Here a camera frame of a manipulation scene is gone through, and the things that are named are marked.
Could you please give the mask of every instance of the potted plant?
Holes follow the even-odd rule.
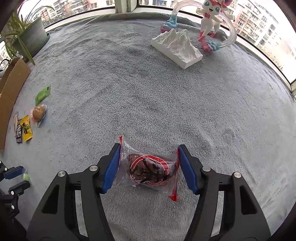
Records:
[[[41,17],[37,18],[33,22],[32,18],[39,9],[51,8],[54,10],[54,8],[51,6],[42,6],[34,10],[37,5],[36,4],[25,19],[23,19],[23,16],[21,15],[19,17],[19,14],[24,2],[20,5],[19,9],[12,14],[6,24],[6,31],[5,33],[2,33],[1,36],[6,38],[4,41],[5,47],[7,54],[11,59],[16,57],[15,50],[17,50],[22,56],[27,57],[32,64],[35,65],[32,56],[34,56],[40,48],[44,46],[49,36],[45,32]]]

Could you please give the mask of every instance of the yellow candy wrapper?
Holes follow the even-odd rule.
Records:
[[[21,119],[20,125],[22,126],[22,140],[30,140],[33,137],[33,133],[30,127],[30,120],[28,115]]]

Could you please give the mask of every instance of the gray blanket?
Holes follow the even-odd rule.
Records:
[[[1,159],[28,169],[32,186],[19,199],[17,219],[27,228],[60,171],[80,172],[98,162],[125,134],[145,152],[172,156],[186,144],[203,165],[224,174],[242,173],[273,233],[295,202],[295,105],[278,76],[243,47],[207,54],[199,29],[179,19],[204,55],[183,70],[150,45],[169,16],[114,14],[58,28],[34,57],[13,114],[29,114],[34,95],[50,84],[51,95],[33,138],[16,144],[12,116]],[[223,33],[217,35],[223,39]],[[16,180],[3,181],[7,191]],[[83,224],[77,193],[78,221]],[[116,240],[183,240],[198,197],[182,172],[179,201],[135,187],[101,195]],[[219,231],[223,196],[213,234]]]

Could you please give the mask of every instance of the gray planter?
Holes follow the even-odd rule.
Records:
[[[20,37],[33,57],[47,43],[49,34],[46,34],[41,17],[39,17],[20,35]],[[22,56],[26,57],[18,39],[14,41],[12,46],[19,51]]]

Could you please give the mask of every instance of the green candy wrapper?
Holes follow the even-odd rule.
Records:
[[[36,96],[35,96],[35,105],[37,106],[45,97],[50,95],[50,85],[43,88]]]

